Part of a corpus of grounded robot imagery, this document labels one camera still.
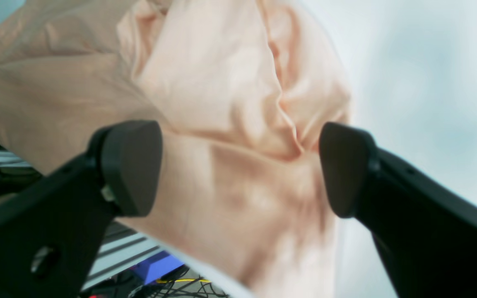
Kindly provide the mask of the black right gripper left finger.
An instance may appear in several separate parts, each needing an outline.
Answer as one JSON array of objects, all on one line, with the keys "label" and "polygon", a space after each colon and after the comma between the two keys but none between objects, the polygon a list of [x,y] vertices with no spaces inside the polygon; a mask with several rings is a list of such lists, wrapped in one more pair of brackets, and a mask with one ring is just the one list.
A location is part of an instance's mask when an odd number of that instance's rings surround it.
[{"label": "black right gripper left finger", "polygon": [[151,213],[162,156],[157,121],[125,121],[0,203],[0,298],[77,297],[110,223]]}]

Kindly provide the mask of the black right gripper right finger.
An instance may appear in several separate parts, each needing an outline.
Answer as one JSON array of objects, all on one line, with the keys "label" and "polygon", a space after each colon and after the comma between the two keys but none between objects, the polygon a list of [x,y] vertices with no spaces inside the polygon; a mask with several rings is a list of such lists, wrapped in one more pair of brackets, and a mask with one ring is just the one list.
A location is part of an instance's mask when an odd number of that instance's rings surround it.
[{"label": "black right gripper right finger", "polygon": [[332,210],[371,232],[398,297],[477,298],[477,206],[358,128],[326,123],[319,154]]}]

